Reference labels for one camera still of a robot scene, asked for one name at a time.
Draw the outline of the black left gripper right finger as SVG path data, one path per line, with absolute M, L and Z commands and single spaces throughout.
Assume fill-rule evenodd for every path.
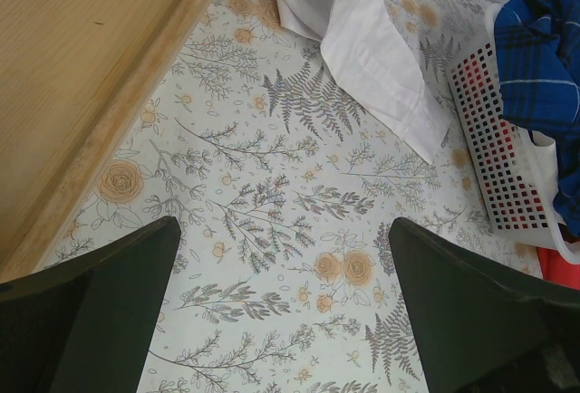
M 400 217 L 391 254 L 431 392 L 576 392 L 579 292 Z

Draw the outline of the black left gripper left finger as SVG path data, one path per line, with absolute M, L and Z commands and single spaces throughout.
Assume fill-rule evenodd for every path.
M 178 251 L 173 216 L 1 285 L 4 392 L 134 392 Z

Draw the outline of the red black plaid shirt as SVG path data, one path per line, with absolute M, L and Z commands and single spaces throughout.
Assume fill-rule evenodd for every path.
M 448 82 L 492 227 L 548 228 L 519 131 L 503 119 L 491 45 L 480 44 L 459 55 L 448 69 Z

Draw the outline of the blue plaid shirt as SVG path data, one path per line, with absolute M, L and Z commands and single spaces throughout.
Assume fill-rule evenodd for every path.
M 579 0 L 509 0 L 494 23 L 503 116 L 556 143 L 555 211 L 579 234 Z

